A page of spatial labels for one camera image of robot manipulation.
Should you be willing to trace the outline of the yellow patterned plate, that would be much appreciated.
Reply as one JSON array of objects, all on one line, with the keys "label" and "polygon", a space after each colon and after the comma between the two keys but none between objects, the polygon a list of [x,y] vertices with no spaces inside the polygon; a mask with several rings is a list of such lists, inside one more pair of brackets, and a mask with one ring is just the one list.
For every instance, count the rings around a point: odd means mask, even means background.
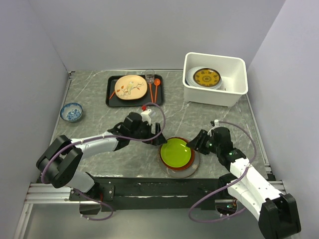
[{"label": "yellow patterned plate", "polygon": [[197,70],[193,75],[193,79],[195,83],[205,88],[217,87],[222,82],[220,74],[210,68]]}]

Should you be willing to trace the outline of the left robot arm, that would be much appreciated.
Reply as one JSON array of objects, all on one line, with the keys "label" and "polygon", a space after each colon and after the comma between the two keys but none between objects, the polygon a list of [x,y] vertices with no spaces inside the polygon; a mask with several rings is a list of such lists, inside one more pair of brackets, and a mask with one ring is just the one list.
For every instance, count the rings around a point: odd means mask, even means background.
[{"label": "left robot arm", "polygon": [[139,141],[153,146],[167,142],[159,123],[152,125],[154,111],[129,113],[123,122],[106,132],[82,139],[69,139],[65,135],[57,137],[36,162],[41,172],[41,181],[54,188],[68,186],[81,191],[88,200],[95,199],[99,187],[89,173],[78,170],[80,161],[94,155],[120,150],[131,141]]}]

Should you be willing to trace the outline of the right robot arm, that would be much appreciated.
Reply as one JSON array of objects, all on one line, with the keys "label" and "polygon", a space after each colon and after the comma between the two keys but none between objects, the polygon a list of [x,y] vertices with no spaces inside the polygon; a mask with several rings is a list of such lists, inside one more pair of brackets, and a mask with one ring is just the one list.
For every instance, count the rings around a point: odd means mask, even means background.
[{"label": "right robot arm", "polygon": [[187,147],[204,155],[214,153],[229,171],[221,178],[218,189],[196,202],[192,209],[216,194],[223,198],[232,196],[256,218],[264,238],[285,239],[301,232],[295,198],[276,189],[252,166],[252,161],[233,146],[228,128],[202,129]]}]

